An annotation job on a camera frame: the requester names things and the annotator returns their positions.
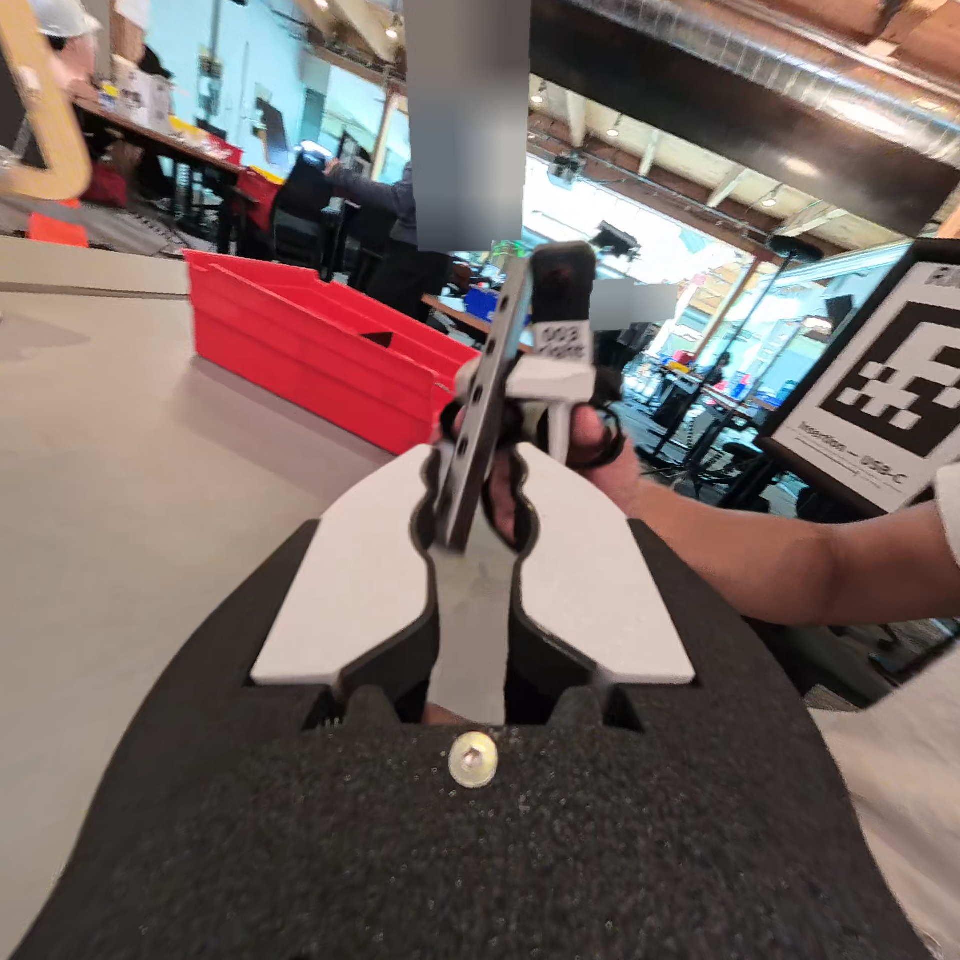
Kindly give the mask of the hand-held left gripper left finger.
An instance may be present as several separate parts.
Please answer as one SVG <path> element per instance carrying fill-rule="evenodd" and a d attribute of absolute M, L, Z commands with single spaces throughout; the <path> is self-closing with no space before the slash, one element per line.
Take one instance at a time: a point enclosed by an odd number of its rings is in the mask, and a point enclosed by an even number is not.
<path fill-rule="evenodd" d="M 320 517 L 251 667 L 258 688 L 323 687 L 345 706 L 381 690 L 420 722 L 440 652 L 434 499 L 441 456 L 420 444 Z"/>

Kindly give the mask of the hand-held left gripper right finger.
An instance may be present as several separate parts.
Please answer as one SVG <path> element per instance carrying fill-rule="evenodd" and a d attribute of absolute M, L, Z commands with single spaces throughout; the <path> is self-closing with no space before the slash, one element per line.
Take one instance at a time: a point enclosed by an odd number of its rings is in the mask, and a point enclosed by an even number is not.
<path fill-rule="evenodd" d="M 511 456 L 517 508 L 509 722 L 545 724 L 570 690 L 605 714 L 617 690 L 688 687 L 696 673 L 623 510 L 530 442 Z"/>

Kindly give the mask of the grey usb hub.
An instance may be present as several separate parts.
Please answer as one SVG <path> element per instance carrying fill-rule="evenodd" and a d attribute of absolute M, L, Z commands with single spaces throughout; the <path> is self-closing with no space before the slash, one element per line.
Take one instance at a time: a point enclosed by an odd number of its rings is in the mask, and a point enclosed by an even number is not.
<path fill-rule="evenodd" d="M 464 437 L 441 452 L 445 470 L 434 507 L 433 551 L 439 559 L 443 634 L 424 708 L 427 726 L 466 725 L 468 719 L 450 706 L 466 706 L 468 714 L 480 714 L 481 723 L 503 719 L 509 556 L 504 546 L 495 546 L 497 525 L 484 519 L 481 501 L 502 428 L 504 384 L 529 309 L 529 270 L 528 259 L 510 265 L 479 360 L 460 375 L 454 391 L 462 401 Z M 440 704 L 430 702 L 436 694 Z"/>

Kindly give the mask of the red plastic bin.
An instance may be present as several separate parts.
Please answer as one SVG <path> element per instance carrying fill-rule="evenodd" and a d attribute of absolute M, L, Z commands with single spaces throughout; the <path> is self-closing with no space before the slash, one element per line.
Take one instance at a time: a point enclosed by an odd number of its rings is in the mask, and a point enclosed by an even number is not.
<path fill-rule="evenodd" d="M 199 358 L 384 450 L 426 443 L 478 350 L 313 270 L 187 251 Z"/>

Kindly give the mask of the person's right forearm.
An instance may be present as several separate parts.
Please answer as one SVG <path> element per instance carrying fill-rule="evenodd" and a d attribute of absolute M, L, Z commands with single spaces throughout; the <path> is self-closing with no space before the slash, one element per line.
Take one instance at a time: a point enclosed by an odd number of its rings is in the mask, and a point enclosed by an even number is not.
<path fill-rule="evenodd" d="M 848 626 L 958 615 L 958 562 L 931 502 L 817 524 L 720 510 L 638 481 L 627 515 L 747 618 Z"/>

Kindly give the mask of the person's right hand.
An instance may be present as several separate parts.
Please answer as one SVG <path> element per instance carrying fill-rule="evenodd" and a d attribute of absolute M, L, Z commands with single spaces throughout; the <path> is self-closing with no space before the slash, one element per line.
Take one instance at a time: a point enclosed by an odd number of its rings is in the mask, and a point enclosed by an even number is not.
<path fill-rule="evenodd" d="M 614 426 L 610 415 L 588 405 L 577 406 L 570 419 L 567 467 L 604 494 L 627 518 L 642 518 L 646 493 L 642 463 L 634 446 Z M 520 550 L 525 534 L 517 534 L 518 500 L 512 486 L 513 461 L 497 452 L 484 489 L 487 522 L 511 551 Z"/>

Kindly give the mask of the black office chair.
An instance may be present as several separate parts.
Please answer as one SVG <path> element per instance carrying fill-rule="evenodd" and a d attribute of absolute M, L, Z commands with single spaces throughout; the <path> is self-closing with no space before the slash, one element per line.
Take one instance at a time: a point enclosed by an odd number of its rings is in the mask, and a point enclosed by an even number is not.
<path fill-rule="evenodd" d="M 333 280 L 346 209 L 327 177 L 330 157 L 300 149 L 271 205 L 268 239 L 271 259 Z"/>

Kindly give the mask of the tag pattern sign board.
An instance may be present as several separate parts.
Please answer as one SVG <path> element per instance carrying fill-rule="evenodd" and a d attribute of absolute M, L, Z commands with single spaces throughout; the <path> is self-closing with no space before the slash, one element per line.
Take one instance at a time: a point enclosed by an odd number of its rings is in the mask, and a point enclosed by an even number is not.
<path fill-rule="evenodd" d="M 864 517 L 959 457 L 959 241 L 909 246 L 763 427 L 780 467 Z"/>

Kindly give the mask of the person's white shirt sleeve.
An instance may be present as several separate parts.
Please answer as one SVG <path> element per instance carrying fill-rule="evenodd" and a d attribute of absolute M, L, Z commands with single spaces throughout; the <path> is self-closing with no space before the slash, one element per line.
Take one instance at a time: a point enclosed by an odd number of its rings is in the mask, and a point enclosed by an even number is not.
<path fill-rule="evenodd" d="M 956 567 L 959 567 L 959 508 L 960 464 L 954 462 L 941 467 L 933 482 L 934 498 L 942 523 L 944 540 Z"/>

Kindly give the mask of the wooden work table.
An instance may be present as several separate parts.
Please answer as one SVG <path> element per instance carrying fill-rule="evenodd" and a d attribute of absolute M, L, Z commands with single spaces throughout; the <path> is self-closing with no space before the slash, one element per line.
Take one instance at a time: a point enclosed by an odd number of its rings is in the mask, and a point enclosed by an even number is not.
<path fill-rule="evenodd" d="M 209 150 L 192 147 L 183 138 L 141 126 L 117 110 L 102 107 L 97 101 L 80 96 L 73 96 L 71 100 L 82 117 L 82 128 L 86 133 L 110 136 L 114 141 L 128 146 L 153 151 L 160 159 L 172 163 L 175 180 L 181 170 L 189 172 L 183 201 L 172 201 L 174 215 L 188 220 L 197 218 L 199 207 L 195 201 L 194 187 L 195 176 L 198 175 L 199 183 L 209 188 L 220 201 L 214 227 L 216 251 L 224 256 L 232 253 L 235 223 L 233 203 L 236 187 L 244 171 L 241 165 Z"/>

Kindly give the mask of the orange traffic cone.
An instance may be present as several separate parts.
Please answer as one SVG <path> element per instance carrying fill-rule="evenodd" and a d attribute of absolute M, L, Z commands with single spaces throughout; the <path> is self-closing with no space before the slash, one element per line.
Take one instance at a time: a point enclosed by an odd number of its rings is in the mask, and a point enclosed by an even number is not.
<path fill-rule="evenodd" d="M 82 224 L 67 222 L 40 212 L 30 213 L 27 238 L 39 243 L 79 249 L 90 248 L 90 237 Z"/>

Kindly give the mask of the wood-framed black panel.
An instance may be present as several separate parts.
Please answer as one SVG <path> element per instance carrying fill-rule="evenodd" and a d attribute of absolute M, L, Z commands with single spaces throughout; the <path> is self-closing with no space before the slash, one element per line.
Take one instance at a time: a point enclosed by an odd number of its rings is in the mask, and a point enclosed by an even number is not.
<path fill-rule="evenodd" d="M 29 2 L 2 2 L 1 52 L 2 197 L 79 198 L 90 184 L 88 147 Z"/>

